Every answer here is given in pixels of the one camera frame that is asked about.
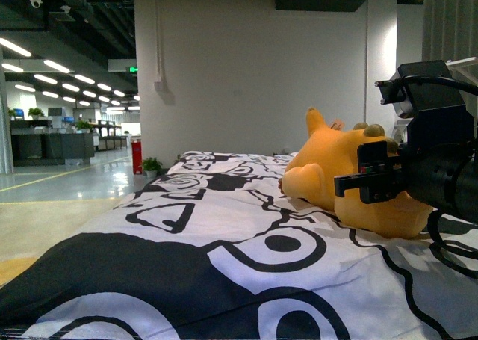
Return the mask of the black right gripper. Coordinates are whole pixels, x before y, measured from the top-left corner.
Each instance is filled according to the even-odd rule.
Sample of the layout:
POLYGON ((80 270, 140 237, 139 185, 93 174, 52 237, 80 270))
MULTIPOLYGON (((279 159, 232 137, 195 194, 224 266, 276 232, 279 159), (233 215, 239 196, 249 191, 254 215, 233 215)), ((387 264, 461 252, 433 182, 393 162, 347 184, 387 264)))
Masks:
POLYGON ((359 173, 334 177, 337 197, 359 188, 361 201, 373 204, 392 200, 405 190, 399 157, 388 155, 386 141, 365 143, 358 147, 357 155, 359 173))

